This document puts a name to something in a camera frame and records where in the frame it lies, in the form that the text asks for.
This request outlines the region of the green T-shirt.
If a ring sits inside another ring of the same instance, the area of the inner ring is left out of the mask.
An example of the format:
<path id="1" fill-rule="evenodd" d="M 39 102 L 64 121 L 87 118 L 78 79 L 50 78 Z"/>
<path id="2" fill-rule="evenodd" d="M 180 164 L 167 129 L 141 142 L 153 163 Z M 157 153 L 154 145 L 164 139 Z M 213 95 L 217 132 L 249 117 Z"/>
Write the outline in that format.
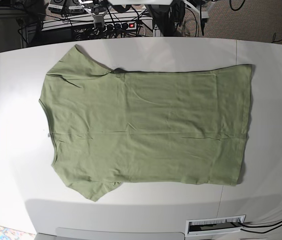
<path id="1" fill-rule="evenodd" d="M 250 64 L 190 72 L 110 69 L 71 48 L 39 103 L 63 183 L 97 201 L 123 183 L 235 186 L 249 130 Z"/>

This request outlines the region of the black power strip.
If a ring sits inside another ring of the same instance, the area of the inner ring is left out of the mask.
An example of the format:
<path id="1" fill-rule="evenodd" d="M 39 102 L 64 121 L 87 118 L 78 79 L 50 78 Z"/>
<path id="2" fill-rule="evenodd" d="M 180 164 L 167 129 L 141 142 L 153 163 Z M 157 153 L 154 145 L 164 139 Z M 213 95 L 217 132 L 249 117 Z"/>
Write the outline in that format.
<path id="1" fill-rule="evenodd" d="M 124 22 L 124 23 L 96 23 L 94 27 L 101 31 L 136 31 L 137 30 L 137 23 L 136 22 Z"/>

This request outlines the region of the devices on back shelf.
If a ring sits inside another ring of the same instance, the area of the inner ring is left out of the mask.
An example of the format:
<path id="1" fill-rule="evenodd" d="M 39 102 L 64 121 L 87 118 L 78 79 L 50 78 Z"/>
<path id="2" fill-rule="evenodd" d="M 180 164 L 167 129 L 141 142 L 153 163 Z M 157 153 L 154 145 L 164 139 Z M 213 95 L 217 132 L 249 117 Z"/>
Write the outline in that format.
<path id="1" fill-rule="evenodd" d="M 103 13 L 109 4 L 106 0 L 51 0 L 47 7 L 54 14 L 81 15 L 87 14 L 85 9 L 93 14 Z"/>

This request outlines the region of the white table leg frame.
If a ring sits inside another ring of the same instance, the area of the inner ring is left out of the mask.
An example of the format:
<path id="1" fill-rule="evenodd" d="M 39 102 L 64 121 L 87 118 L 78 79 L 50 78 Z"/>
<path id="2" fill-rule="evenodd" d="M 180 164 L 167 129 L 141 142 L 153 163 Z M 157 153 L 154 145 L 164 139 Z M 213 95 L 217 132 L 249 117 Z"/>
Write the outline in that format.
<path id="1" fill-rule="evenodd" d="M 144 5 L 141 10 L 140 20 L 142 25 L 152 33 L 153 37 L 161 37 L 162 33 L 158 26 L 159 14 L 151 5 Z"/>

